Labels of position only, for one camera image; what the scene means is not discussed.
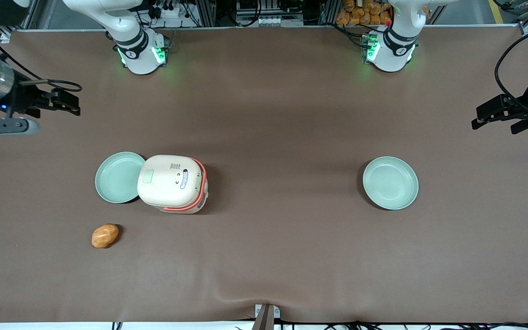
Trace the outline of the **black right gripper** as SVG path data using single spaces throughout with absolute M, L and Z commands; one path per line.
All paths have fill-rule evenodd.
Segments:
M 5 118 L 13 118 L 15 114 L 20 114 L 39 119 L 41 118 L 41 110 L 66 111 L 72 115 L 80 116 L 79 98 L 61 88 L 54 88 L 51 101 L 50 92 L 38 88 L 38 85 L 48 83 L 49 81 L 20 81 L 15 83 L 10 94 L 6 96 Z

